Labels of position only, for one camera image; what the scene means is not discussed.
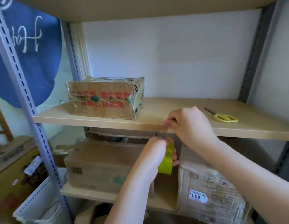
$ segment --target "wooden shelf board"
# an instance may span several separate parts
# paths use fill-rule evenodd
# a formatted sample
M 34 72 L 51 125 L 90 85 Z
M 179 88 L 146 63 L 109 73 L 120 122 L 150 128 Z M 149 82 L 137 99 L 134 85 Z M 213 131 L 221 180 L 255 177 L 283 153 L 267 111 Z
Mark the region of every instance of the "wooden shelf board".
M 289 125 L 283 124 L 258 109 L 236 100 L 191 98 L 144 98 L 137 120 L 73 116 L 69 103 L 64 103 L 33 116 L 35 123 L 169 132 L 162 126 L 168 114 L 183 107 L 197 106 L 208 118 L 217 136 L 273 139 L 289 141 Z M 221 123 L 204 107 L 239 119 L 236 123 Z
M 65 22 L 187 15 L 255 9 L 276 0 L 16 0 Z
M 176 213 L 178 192 L 178 167 L 173 169 L 172 175 L 158 174 L 154 181 L 155 198 L 148 198 L 147 209 Z M 67 182 L 61 189 L 61 194 L 74 196 L 87 200 L 96 200 L 114 203 L 117 194 L 94 191 L 90 189 L 75 188 Z

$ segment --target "scissor blade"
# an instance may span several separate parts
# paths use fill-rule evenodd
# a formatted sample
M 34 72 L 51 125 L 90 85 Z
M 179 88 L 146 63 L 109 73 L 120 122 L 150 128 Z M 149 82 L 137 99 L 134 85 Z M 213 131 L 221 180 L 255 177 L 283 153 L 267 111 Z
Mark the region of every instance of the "scissor blade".
M 216 112 L 214 112 L 213 110 L 211 109 L 208 109 L 208 108 L 205 108 L 208 112 L 211 112 L 213 115 L 215 115 Z

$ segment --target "blue banner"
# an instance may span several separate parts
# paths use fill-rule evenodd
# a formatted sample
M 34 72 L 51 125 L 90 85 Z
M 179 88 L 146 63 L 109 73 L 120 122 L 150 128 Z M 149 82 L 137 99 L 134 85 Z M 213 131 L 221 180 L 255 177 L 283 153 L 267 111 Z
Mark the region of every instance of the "blue banner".
M 50 96 L 60 65 L 60 21 L 14 0 L 0 0 L 0 7 L 34 104 L 39 106 Z M 1 54 L 0 97 L 21 108 Z

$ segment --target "forearm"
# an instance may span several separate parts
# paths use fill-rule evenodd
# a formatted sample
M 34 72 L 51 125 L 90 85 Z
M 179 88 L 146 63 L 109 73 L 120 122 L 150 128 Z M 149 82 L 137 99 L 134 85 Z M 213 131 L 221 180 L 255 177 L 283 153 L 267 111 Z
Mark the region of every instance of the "forearm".
M 136 163 L 125 180 L 105 224 L 143 223 L 151 182 L 146 171 Z
M 220 140 L 194 149 L 224 175 L 268 223 L 289 223 L 289 183 Z

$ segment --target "tape roll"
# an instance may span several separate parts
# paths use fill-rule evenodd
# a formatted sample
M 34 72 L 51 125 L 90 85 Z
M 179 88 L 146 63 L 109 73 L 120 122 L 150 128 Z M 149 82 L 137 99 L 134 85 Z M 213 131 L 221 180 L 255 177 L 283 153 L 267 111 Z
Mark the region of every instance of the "tape roll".
M 173 150 L 174 150 L 174 144 L 173 140 L 166 146 L 166 151 L 164 158 L 160 165 L 158 166 L 158 172 L 163 174 L 171 174 L 171 171 L 173 169 Z

